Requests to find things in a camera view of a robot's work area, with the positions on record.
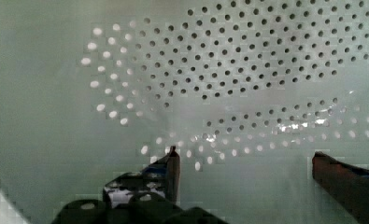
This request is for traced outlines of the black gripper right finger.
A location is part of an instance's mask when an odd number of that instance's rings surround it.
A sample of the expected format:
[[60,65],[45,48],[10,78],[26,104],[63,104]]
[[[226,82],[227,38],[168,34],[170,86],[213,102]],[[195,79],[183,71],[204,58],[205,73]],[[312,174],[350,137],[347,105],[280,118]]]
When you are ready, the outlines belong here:
[[369,170],[316,152],[312,177],[360,224],[369,224]]

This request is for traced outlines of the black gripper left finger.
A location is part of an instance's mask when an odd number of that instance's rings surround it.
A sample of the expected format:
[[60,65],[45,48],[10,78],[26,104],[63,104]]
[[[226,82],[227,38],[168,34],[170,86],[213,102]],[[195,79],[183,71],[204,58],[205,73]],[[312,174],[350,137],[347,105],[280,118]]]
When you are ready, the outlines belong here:
[[168,201],[177,201],[180,177],[180,157],[176,146],[139,172],[116,177],[103,187],[103,201],[109,205],[128,203],[136,193],[154,192]]

